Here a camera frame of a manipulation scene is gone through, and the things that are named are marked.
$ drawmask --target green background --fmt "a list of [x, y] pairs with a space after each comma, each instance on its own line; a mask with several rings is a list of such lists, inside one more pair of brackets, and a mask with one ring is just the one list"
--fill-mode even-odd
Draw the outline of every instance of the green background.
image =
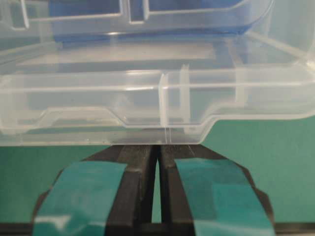
[[[315, 118], [219, 121], [203, 145], [247, 167], [277, 222], [315, 222]], [[104, 146], [0, 147], [0, 222], [28, 222], [57, 173]], [[160, 220], [155, 191], [153, 220]]]

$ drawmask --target clear plastic box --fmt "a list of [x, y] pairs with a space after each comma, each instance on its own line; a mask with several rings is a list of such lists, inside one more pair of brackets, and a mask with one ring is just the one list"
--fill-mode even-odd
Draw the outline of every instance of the clear plastic box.
[[1, 0], [0, 146], [198, 144], [220, 119], [311, 116], [314, 12], [314, 0]]

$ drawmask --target blue object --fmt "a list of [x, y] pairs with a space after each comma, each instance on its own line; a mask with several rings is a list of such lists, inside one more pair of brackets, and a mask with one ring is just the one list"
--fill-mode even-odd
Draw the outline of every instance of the blue object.
[[242, 170], [229, 160], [175, 160], [196, 236], [274, 236]]
[[43, 202], [33, 236], [104, 236], [126, 164], [75, 162]]

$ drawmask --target teal tape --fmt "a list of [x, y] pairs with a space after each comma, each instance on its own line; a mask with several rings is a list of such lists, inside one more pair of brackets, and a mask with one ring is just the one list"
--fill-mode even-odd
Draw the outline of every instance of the teal tape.
[[229, 160], [175, 160], [197, 236], [274, 236], [243, 171]]
[[104, 236], [126, 164], [75, 162], [43, 202], [33, 236]]

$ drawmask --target container compartment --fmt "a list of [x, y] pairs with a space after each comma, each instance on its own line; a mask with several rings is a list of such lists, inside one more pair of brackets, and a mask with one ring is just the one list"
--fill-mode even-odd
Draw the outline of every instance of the container compartment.
[[[220, 119], [314, 114], [313, 0], [121, 0], [52, 14], [65, 2], [0, 2], [2, 146], [197, 144]], [[240, 22], [236, 9], [248, 13]]]

